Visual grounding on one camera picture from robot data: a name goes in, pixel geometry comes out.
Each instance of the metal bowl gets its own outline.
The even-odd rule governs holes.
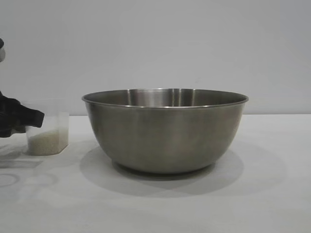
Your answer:
[[[228,149],[248,97],[198,89],[132,89],[83,96],[98,143],[116,163],[173,174],[213,164]]]

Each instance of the white rice grain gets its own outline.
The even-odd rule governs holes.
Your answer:
[[[32,136],[28,140],[31,155],[52,155],[60,153],[68,145],[68,129],[56,129]]]

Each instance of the white table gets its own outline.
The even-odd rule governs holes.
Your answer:
[[[88,118],[59,155],[0,139],[1,233],[310,233],[311,115],[245,115],[215,167],[176,180],[113,166]]]

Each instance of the gray wall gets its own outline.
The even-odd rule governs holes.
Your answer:
[[[311,113],[310,0],[2,0],[0,90],[20,100],[184,87]]]

